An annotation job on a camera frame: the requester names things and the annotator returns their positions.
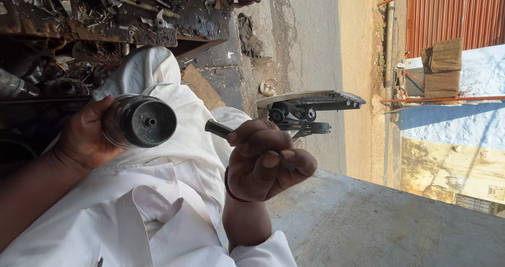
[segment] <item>left hand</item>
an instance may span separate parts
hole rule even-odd
[[[74,172],[86,176],[124,151],[107,141],[102,131],[100,117],[113,103],[114,97],[109,95],[86,106],[73,115],[63,129],[54,154]]]
[[[293,139],[272,122],[250,120],[228,135],[236,146],[228,166],[228,188],[243,200],[263,202],[309,178],[316,159],[295,149]],[[294,167],[288,170],[281,160]]]

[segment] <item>slipper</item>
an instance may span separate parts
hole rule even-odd
[[[260,92],[268,97],[277,95],[277,93],[275,92],[275,88],[265,83],[260,84]]]

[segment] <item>fingernail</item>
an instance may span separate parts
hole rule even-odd
[[[284,151],[281,151],[281,154],[285,160],[289,160],[290,158],[294,157],[293,151],[284,150]]]
[[[279,165],[280,159],[276,154],[268,153],[263,158],[263,167],[273,168]]]
[[[228,142],[230,143],[235,142],[235,140],[237,140],[237,137],[238,137],[237,133],[231,132],[230,134],[228,134]]]

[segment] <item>corrugated metal sheet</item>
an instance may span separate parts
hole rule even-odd
[[[464,50],[505,44],[505,0],[408,0],[407,58],[435,42],[464,38]]]

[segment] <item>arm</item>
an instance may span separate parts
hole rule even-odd
[[[113,102],[109,96],[74,115],[53,149],[3,181],[0,252],[93,168],[123,151],[102,135],[100,116]]]
[[[259,245],[272,235],[265,201],[309,178],[317,169],[307,151],[294,149],[291,136],[272,122],[247,121],[228,135],[236,146],[228,167],[223,225],[230,250],[237,245]],[[294,167],[288,170],[281,160]]]

